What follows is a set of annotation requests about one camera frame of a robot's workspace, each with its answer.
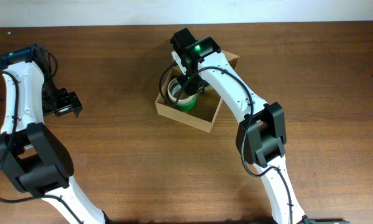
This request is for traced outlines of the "green tape roll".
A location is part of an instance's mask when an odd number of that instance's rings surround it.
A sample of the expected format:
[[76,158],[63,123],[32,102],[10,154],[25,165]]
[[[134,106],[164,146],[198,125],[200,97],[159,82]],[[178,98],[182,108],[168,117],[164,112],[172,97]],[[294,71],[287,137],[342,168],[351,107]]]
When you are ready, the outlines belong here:
[[197,94],[195,95],[186,95],[181,94],[180,99],[177,101],[175,108],[182,112],[189,112],[195,105],[197,101]]

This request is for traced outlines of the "cream masking tape roll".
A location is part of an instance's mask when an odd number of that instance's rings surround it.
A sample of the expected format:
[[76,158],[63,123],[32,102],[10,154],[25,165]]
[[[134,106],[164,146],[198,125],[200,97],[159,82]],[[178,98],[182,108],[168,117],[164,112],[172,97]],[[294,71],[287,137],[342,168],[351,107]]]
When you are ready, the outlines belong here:
[[167,94],[171,102],[177,103],[177,105],[180,106],[191,105],[196,100],[195,95],[187,95],[186,92],[182,90],[182,86],[176,78],[169,82]]

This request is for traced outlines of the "brown cardboard box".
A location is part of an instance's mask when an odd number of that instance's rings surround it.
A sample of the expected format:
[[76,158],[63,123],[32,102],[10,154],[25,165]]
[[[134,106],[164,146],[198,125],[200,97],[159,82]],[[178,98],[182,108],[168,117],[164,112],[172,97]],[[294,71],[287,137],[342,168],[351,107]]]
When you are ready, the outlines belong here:
[[[225,50],[223,50],[223,53],[226,56],[228,64],[235,69],[239,62],[240,56]],[[177,67],[173,67],[164,73],[160,88],[167,99],[168,83],[179,75],[181,75],[181,71]],[[157,113],[161,116],[210,133],[216,121],[216,117],[222,102],[223,99],[218,95],[217,92],[214,91],[212,86],[208,86],[205,88],[204,94],[197,95],[196,104],[190,111],[183,112],[177,108],[172,108],[166,104],[160,93],[156,98],[155,106]]]

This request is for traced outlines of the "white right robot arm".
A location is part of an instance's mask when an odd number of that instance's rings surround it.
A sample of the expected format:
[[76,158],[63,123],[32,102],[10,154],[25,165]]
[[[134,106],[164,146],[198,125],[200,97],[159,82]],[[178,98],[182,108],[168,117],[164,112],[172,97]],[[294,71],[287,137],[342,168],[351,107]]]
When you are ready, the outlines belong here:
[[180,92],[195,95],[211,86],[239,123],[236,146],[245,171],[259,178],[276,223],[307,223],[288,177],[284,110],[256,95],[229,64],[212,37],[197,40],[184,28],[170,39],[173,59],[181,70]]

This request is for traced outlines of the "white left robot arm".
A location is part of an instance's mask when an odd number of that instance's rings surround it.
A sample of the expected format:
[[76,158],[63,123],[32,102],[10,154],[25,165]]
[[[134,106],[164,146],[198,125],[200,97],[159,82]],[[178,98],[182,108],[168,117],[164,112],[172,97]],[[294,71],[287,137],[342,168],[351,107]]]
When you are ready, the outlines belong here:
[[6,113],[0,131],[0,202],[44,200],[69,223],[109,223],[105,212],[84,194],[74,177],[66,147],[46,127],[48,114],[79,115],[75,92],[53,82],[57,59],[32,44],[0,56],[6,84]]

